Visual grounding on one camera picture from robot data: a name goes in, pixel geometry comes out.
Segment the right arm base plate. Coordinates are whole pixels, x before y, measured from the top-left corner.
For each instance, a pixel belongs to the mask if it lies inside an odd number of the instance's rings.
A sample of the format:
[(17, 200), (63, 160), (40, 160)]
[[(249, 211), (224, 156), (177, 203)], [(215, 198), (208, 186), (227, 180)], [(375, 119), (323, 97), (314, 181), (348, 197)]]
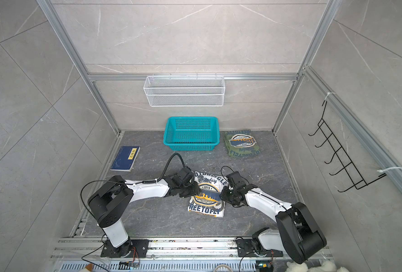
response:
[(283, 257), (284, 253), (279, 250), (266, 250), (260, 242), (255, 239), (244, 239), (238, 237), (235, 239), (239, 257)]

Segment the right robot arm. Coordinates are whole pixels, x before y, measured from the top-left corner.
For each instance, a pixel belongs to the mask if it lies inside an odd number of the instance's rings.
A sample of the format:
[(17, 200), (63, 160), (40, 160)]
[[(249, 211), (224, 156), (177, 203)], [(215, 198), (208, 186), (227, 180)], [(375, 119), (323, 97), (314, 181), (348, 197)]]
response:
[(276, 223), (278, 231), (263, 228), (252, 235), (250, 254), (263, 256), (269, 250), (276, 250), (302, 264), (327, 246), (325, 235), (302, 202), (283, 202), (252, 184), (240, 188), (226, 187), (220, 197), (233, 206), (252, 207)]

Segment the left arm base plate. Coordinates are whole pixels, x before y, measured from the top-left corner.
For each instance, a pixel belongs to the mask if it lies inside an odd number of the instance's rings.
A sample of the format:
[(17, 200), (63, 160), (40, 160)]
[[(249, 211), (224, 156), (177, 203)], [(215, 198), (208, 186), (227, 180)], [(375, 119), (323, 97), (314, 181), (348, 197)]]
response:
[(104, 243), (101, 257), (109, 258), (145, 258), (150, 241), (148, 239), (128, 240), (120, 247), (113, 247), (109, 239)]

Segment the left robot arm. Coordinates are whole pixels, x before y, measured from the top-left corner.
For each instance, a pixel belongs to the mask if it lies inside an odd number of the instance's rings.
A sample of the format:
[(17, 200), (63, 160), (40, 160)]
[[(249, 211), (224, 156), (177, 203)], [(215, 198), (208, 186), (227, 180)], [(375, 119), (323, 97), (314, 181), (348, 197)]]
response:
[(148, 181), (125, 180), (113, 176), (87, 201), (92, 216), (104, 231), (113, 248), (130, 240), (121, 216), (132, 202), (147, 198), (196, 196), (201, 192), (192, 174), (178, 174)]

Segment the white patterned tank top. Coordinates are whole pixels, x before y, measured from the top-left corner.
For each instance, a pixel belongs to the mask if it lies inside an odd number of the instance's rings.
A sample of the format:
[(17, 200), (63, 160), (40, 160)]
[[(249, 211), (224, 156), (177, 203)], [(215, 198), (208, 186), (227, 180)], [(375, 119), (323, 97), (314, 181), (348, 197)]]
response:
[(228, 181), (222, 176), (195, 171), (195, 182), (201, 190), (192, 196), (187, 210), (217, 218), (224, 217), (225, 201), (221, 199), (222, 190), (228, 187)]

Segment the green tank top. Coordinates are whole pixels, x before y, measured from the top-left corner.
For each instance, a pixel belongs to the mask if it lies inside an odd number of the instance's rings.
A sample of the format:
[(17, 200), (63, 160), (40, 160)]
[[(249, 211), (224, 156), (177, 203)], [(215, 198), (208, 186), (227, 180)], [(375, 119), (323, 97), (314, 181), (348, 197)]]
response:
[(228, 155), (232, 158), (249, 158), (261, 153), (250, 129), (225, 131), (224, 143)]

